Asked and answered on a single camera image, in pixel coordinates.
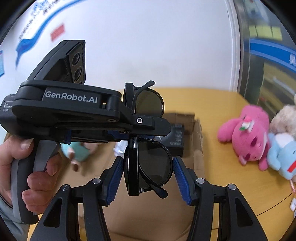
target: gray sleeve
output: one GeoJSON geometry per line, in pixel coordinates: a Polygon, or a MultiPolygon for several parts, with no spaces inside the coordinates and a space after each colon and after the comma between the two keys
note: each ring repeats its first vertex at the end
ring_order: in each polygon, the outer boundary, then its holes
{"type": "Polygon", "coordinates": [[[0,195],[0,215],[17,241],[27,241],[30,225],[14,217],[12,207],[0,195]]]}

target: human hand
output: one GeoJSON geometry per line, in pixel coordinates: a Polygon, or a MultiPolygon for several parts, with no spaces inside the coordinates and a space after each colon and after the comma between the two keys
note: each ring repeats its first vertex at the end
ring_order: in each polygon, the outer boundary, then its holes
{"type": "MultiPolygon", "coordinates": [[[[11,163],[13,159],[21,160],[28,157],[33,145],[33,139],[24,140],[14,136],[0,145],[0,194],[10,205],[11,163]]],[[[30,189],[22,193],[22,199],[29,211],[37,214],[45,211],[53,197],[61,163],[62,158],[57,154],[47,162],[46,172],[33,172],[29,175],[27,182],[30,189]]]]}

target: fingernail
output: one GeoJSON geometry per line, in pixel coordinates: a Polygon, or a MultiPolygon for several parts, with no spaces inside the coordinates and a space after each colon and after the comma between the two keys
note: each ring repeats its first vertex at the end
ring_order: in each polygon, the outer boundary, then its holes
{"type": "Polygon", "coordinates": [[[28,140],[23,140],[21,143],[20,143],[20,148],[22,150],[27,150],[29,149],[31,143],[33,141],[33,138],[32,139],[28,139],[28,140]]]}
{"type": "Polygon", "coordinates": [[[26,191],[23,191],[23,193],[22,193],[22,199],[23,199],[24,203],[27,202],[28,197],[29,197],[29,194],[27,194],[26,191]]]}
{"type": "Polygon", "coordinates": [[[58,166],[57,165],[54,165],[52,167],[52,175],[51,176],[54,176],[57,173],[57,170],[58,170],[58,166]]]}

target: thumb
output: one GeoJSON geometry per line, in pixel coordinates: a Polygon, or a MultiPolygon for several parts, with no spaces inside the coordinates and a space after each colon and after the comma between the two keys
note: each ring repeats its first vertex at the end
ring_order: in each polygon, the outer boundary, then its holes
{"type": "Polygon", "coordinates": [[[28,157],[33,150],[33,139],[24,140],[11,136],[0,145],[0,193],[11,204],[10,173],[13,159],[28,157]]]}
{"type": "Polygon", "coordinates": [[[21,160],[28,157],[33,150],[33,139],[21,139],[11,136],[0,145],[0,166],[12,163],[13,159],[21,160]]]}

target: plush toy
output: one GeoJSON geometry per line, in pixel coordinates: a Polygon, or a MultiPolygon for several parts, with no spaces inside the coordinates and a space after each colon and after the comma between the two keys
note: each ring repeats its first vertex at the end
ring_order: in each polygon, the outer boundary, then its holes
{"type": "Polygon", "coordinates": [[[81,162],[94,153],[97,146],[98,143],[71,142],[70,145],[61,144],[61,150],[70,159],[73,170],[77,172],[81,167],[81,162]]]}
{"type": "Polygon", "coordinates": [[[220,142],[232,142],[233,149],[242,165],[248,161],[257,161],[259,169],[268,168],[267,152],[269,117],[259,106],[247,105],[239,118],[224,123],[218,131],[220,142]]]}
{"type": "Polygon", "coordinates": [[[271,147],[267,154],[269,166],[287,180],[296,175],[296,141],[289,133],[270,133],[271,147]]]}
{"type": "Polygon", "coordinates": [[[296,139],[296,106],[285,105],[272,119],[269,129],[274,134],[287,132],[296,139]]]}
{"type": "Polygon", "coordinates": [[[294,218],[296,217],[296,198],[292,199],[292,202],[290,204],[291,211],[294,212],[294,218]]]}

